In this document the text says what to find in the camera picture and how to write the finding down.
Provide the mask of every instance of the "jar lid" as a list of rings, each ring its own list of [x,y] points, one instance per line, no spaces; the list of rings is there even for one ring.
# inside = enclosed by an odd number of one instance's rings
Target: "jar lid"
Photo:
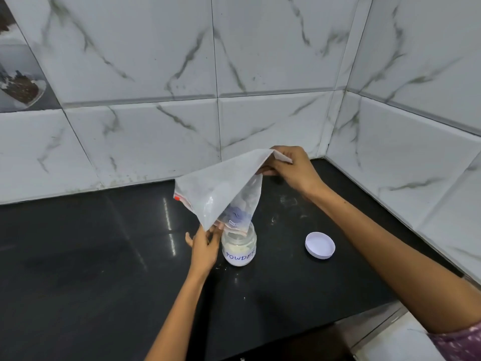
[[[305,237],[305,248],[315,258],[328,259],[336,250],[336,245],[328,235],[312,232]]]

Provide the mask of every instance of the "clear plastic bag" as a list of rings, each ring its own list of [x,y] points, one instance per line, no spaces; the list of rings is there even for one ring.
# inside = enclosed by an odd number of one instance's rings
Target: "clear plastic bag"
[[[256,149],[176,179],[174,198],[199,219],[202,226],[225,224],[225,231],[245,235],[261,196],[258,169],[271,155],[292,163],[272,149]]]

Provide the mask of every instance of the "purple sleeve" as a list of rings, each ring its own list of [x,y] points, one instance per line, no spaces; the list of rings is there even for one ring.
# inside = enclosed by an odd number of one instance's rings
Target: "purple sleeve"
[[[481,322],[463,331],[428,337],[448,361],[481,360]]]

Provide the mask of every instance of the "glass jar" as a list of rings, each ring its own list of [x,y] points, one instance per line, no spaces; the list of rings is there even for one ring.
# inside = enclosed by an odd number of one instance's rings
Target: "glass jar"
[[[256,255],[257,235],[252,222],[244,237],[241,234],[222,233],[222,254],[234,266],[247,265]]]

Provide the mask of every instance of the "kitchen counter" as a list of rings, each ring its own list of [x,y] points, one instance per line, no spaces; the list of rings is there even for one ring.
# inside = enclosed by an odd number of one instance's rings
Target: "kitchen counter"
[[[346,200],[455,272],[330,163],[314,165]],[[1,206],[0,359],[142,360],[187,275],[185,232],[198,226],[173,191],[168,181]],[[218,256],[190,358],[220,360],[395,300],[341,230],[278,178],[264,179],[253,223],[250,264]],[[312,231],[332,237],[331,259],[308,255]]]

